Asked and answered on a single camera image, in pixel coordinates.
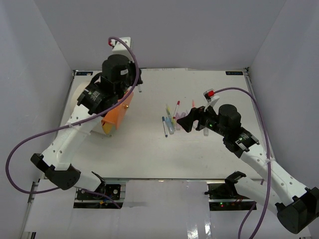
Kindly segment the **red capped white marker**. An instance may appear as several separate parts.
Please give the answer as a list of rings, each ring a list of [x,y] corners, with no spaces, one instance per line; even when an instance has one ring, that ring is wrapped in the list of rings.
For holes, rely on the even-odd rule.
[[[176,113],[177,113],[177,111],[178,111],[179,105],[180,105],[180,101],[177,101],[176,106],[175,106],[175,109],[174,109],[173,117],[176,116]]]

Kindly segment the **orange top drawer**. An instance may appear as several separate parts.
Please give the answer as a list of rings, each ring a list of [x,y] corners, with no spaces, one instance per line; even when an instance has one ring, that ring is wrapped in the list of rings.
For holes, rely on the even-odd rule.
[[[119,129],[133,96],[134,93],[131,93],[119,106],[109,111],[101,120],[102,130],[105,134],[110,134],[112,129]]]

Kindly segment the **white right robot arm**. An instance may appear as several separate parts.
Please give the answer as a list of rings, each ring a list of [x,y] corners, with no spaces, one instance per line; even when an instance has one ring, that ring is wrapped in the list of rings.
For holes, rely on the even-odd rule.
[[[268,209],[282,226],[293,234],[300,233],[319,216],[319,190],[309,188],[291,176],[275,160],[267,157],[259,140],[241,125],[241,115],[230,104],[219,107],[192,108],[190,113],[177,120],[186,131],[191,132],[197,121],[197,131],[209,129],[223,137],[225,147],[252,167],[266,182],[267,189],[248,180],[236,171],[225,179],[226,195],[232,199],[246,196]]]

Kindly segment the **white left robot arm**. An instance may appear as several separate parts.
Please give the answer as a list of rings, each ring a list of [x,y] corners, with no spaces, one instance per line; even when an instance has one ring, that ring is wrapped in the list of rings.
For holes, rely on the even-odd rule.
[[[77,104],[53,143],[30,161],[58,188],[88,190],[95,199],[105,194],[105,181],[98,174],[84,173],[72,165],[72,160],[91,130],[101,123],[105,110],[128,95],[127,89],[141,80],[141,71],[126,56],[113,54],[102,64],[102,71],[78,94]]]

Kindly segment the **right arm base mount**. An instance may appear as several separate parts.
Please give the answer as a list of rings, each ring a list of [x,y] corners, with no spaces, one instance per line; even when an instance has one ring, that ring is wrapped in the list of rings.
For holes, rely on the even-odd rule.
[[[204,193],[209,196],[209,209],[211,212],[226,211],[249,211],[251,208],[257,210],[254,201],[238,194],[235,183],[246,175],[240,171],[235,171],[228,176],[222,183],[208,183],[207,191]]]

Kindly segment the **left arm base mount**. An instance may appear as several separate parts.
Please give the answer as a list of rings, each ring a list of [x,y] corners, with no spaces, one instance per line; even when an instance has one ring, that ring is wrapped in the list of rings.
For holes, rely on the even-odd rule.
[[[126,192],[126,181],[107,181],[104,194],[110,197],[119,206],[117,207],[106,197],[85,192],[79,188],[75,194],[73,208],[76,209],[120,209],[123,205]]]

